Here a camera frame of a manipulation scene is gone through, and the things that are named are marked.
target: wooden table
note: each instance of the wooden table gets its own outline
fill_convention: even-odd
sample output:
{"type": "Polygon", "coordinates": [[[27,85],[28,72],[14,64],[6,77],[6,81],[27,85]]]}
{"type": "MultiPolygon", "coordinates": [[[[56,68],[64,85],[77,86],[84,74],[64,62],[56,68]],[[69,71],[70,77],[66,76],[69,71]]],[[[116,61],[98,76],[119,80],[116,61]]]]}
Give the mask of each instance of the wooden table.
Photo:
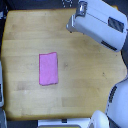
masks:
{"type": "Polygon", "coordinates": [[[111,87],[126,75],[114,53],[66,24],[75,10],[8,13],[1,61],[7,119],[90,117],[105,111],[111,87]],[[59,84],[39,85],[39,54],[57,52],[59,84]]]}

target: white machine part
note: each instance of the white machine part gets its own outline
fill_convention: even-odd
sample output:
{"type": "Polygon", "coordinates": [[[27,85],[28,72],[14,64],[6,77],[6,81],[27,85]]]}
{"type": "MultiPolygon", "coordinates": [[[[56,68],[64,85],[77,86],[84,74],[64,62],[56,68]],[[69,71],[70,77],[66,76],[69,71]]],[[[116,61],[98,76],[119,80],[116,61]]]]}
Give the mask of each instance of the white machine part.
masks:
{"type": "Polygon", "coordinates": [[[4,105],[2,65],[0,62],[0,107],[4,105]]]}
{"type": "Polygon", "coordinates": [[[107,116],[101,111],[95,111],[91,117],[88,128],[109,128],[107,116]]]}
{"type": "Polygon", "coordinates": [[[127,35],[127,17],[101,0],[80,0],[67,29],[81,32],[99,44],[120,51],[127,35]]]}

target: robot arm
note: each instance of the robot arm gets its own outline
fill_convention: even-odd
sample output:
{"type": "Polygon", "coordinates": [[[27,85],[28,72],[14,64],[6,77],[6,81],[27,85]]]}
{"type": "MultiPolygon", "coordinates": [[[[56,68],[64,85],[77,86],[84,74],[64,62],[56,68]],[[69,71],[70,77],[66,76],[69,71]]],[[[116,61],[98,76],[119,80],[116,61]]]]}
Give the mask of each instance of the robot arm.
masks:
{"type": "Polygon", "coordinates": [[[113,51],[120,51],[127,35],[127,17],[101,0],[80,0],[67,24],[70,32],[81,32],[113,51]]]}

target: pink towel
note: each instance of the pink towel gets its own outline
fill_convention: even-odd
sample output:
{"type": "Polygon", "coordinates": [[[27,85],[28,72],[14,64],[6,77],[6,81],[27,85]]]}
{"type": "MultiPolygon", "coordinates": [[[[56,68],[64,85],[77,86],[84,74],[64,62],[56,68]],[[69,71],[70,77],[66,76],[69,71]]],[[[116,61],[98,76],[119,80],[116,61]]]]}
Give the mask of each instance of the pink towel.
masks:
{"type": "Polygon", "coordinates": [[[58,83],[57,53],[39,55],[39,84],[50,85],[58,83]]]}

